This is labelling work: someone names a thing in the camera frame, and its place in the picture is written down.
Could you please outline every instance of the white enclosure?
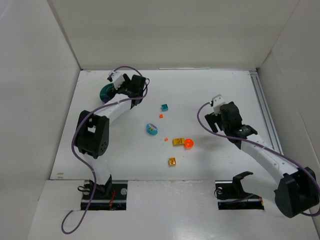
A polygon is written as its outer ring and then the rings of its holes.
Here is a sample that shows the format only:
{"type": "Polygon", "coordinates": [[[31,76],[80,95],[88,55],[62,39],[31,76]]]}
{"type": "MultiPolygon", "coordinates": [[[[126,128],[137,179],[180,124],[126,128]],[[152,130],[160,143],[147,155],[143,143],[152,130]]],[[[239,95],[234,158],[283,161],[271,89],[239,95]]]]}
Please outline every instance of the white enclosure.
{"type": "Polygon", "coordinates": [[[83,69],[256,68],[298,0],[51,0],[83,69]]]}

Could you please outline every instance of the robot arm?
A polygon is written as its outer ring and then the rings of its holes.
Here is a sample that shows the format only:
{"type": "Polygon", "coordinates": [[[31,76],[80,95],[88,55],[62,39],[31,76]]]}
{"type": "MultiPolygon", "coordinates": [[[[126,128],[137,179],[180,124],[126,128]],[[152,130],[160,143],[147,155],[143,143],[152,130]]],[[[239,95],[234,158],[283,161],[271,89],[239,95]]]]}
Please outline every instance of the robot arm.
{"type": "MultiPolygon", "coordinates": [[[[233,102],[225,103],[223,97],[218,95],[212,99],[211,106],[214,112],[207,114],[205,119],[212,131],[224,131],[230,142],[254,158],[274,179],[273,184],[256,185],[253,181],[250,182],[249,175],[252,172],[244,172],[233,178],[238,189],[274,201],[279,210],[289,218],[319,203],[319,195],[310,178],[296,165],[267,151],[265,148],[268,146],[258,132],[251,126],[242,124],[239,109],[233,102]]],[[[316,178],[310,168],[306,167],[305,170],[316,178]]],[[[226,199],[226,195],[222,194],[220,197],[226,199]]]]}
{"type": "MultiPolygon", "coordinates": [[[[141,103],[146,84],[146,78],[143,76],[133,75],[130,79],[126,74],[119,72],[114,72],[108,80],[112,83],[103,87],[100,92],[100,98],[106,107],[85,121],[75,139],[75,146],[95,171],[96,193],[100,192],[101,195],[108,195],[110,190],[108,180],[111,180],[111,175],[107,169],[107,162],[105,158],[99,157],[108,148],[110,124],[122,113],[141,103]]],[[[86,110],[81,112],[77,127],[89,113],[86,110]]],[[[94,183],[91,181],[86,188],[92,190],[93,186],[94,183]]]]}

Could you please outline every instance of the purple cable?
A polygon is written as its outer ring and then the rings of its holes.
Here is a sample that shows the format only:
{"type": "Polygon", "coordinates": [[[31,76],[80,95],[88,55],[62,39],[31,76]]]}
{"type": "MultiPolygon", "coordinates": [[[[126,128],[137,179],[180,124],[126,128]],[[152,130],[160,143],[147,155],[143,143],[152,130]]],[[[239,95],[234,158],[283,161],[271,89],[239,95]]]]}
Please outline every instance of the purple cable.
{"type": "MultiPolygon", "coordinates": [[[[200,117],[199,117],[199,114],[200,114],[201,110],[202,110],[205,106],[210,105],[210,104],[211,104],[210,102],[207,102],[207,103],[203,104],[203,105],[199,108],[199,110],[198,110],[198,112],[197,112],[197,114],[196,114],[196,118],[198,119],[198,122],[199,122],[199,124],[201,125],[201,127],[203,127],[205,130],[207,130],[209,133],[211,133],[211,134],[213,134],[213,135],[215,135],[215,136],[218,136],[218,137],[221,137],[221,138],[225,138],[225,139],[243,141],[243,142],[246,142],[246,143],[249,143],[249,144],[253,144],[253,145],[256,145],[256,146],[258,146],[258,147],[260,147],[260,148],[264,148],[265,150],[267,150],[267,151],[270,152],[270,153],[273,153],[274,155],[277,155],[277,156],[279,156],[279,157],[281,157],[281,158],[284,158],[284,159],[288,160],[290,163],[296,165],[301,171],[303,171],[303,172],[311,179],[312,183],[313,183],[314,186],[316,187],[316,190],[317,190],[318,194],[320,195],[320,187],[319,187],[319,185],[317,184],[317,181],[316,181],[316,180],[314,179],[314,177],[313,177],[307,170],[305,170],[305,168],[304,168],[301,164],[299,164],[298,162],[292,160],[291,158],[289,158],[289,157],[287,157],[287,156],[285,156],[285,155],[282,155],[281,153],[279,153],[279,152],[277,152],[277,151],[275,151],[275,150],[273,150],[273,149],[271,149],[271,148],[265,147],[265,146],[263,146],[263,145],[261,145],[261,144],[259,144],[259,143],[257,143],[257,142],[250,141],[250,140],[248,140],[248,139],[239,138],[239,137],[234,137],[234,136],[221,135],[221,134],[215,133],[215,132],[211,131],[210,129],[208,129],[208,128],[201,122],[200,117]]],[[[302,215],[305,215],[305,216],[309,216],[309,217],[316,217],[316,216],[319,216],[319,215],[320,215],[320,208],[319,208],[319,210],[318,210],[316,213],[311,213],[311,214],[309,214],[309,213],[304,213],[304,212],[302,212],[301,214],[302,214],[302,215]]]]}
{"type": "MultiPolygon", "coordinates": [[[[119,67],[115,68],[115,69],[112,71],[112,74],[113,74],[115,71],[117,71],[117,70],[119,70],[119,69],[121,69],[121,68],[128,68],[128,69],[135,70],[140,76],[142,76],[142,74],[141,74],[137,69],[135,69],[135,68],[133,68],[133,67],[131,67],[131,66],[119,66],[119,67]]],[[[81,225],[82,221],[83,221],[84,218],[85,218],[85,215],[87,214],[87,211],[88,211],[88,209],[89,209],[89,207],[90,207],[90,204],[91,204],[92,199],[93,199],[93,197],[94,197],[94,195],[95,195],[95,191],[96,191],[96,187],[97,187],[97,176],[96,176],[96,173],[95,173],[94,168],[93,168],[89,163],[87,163],[85,160],[83,160],[83,159],[76,153],[76,151],[75,151],[76,137],[77,137],[77,135],[78,135],[78,133],[79,133],[79,131],[80,131],[80,128],[81,128],[81,127],[83,126],[83,124],[88,120],[88,118],[90,118],[90,116],[91,116],[92,114],[94,114],[95,112],[97,112],[97,111],[99,111],[99,110],[101,110],[101,109],[104,109],[104,108],[107,108],[107,107],[110,107],[110,106],[113,106],[113,105],[117,105],[117,104],[120,104],[120,103],[122,103],[122,102],[129,101],[129,100],[141,100],[141,99],[144,99],[144,98],[146,97],[147,93],[148,93],[148,84],[145,85],[145,93],[144,93],[143,96],[141,96],[141,97],[126,98],[126,99],[122,99],[122,100],[120,100],[120,101],[116,101],[116,102],[109,103],[109,104],[106,104],[106,105],[103,105],[103,106],[99,106],[99,107],[97,107],[96,109],[94,109],[93,111],[89,112],[89,114],[88,114],[87,116],[85,116],[85,118],[80,122],[79,126],[76,128],[75,133],[74,133],[73,138],[72,138],[72,142],[71,142],[71,150],[72,150],[72,153],[75,155],[75,157],[76,157],[77,159],[79,159],[82,163],[84,163],[84,164],[91,170],[92,175],[93,175],[94,185],[93,185],[93,189],[92,189],[92,193],[91,193],[89,202],[88,202],[88,204],[87,204],[87,206],[86,206],[86,208],[85,208],[85,210],[84,210],[84,212],[83,212],[83,215],[82,215],[82,217],[81,217],[78,225],[77,225],[73,230],[71,230],[71,231],[65,231],[65,229],[64,229],[65,221],[66,221],[67,217],[73,212],[73,210],[71,210],[70,212],[68,212],[68,214],[64,217],[64,219],[63,219],[63,221],[62,221],[62,223],[61,223],[61,230],[62,230],[62,232],[63,232],[64,234],[66,234],[66,235],[72,234],[72,233],[74,233],[74,232],[79,228],[79,226],[81,225]]]]}
{"type": "Polygon", "coordinates": [[[246,197],[244,197],[242,199],[237,199],[237,200],[234,200],[234,201],[224,201],[223,203],[224,204],[236,204],[236,203],[240,203],[240,202],[242,202],[244,200],[247,200],[249,198],[252,198],[253,196],[255,196],[255,194],[250,194],[250,195],[248,195],[248,196],[246,196],[246,197]]]}

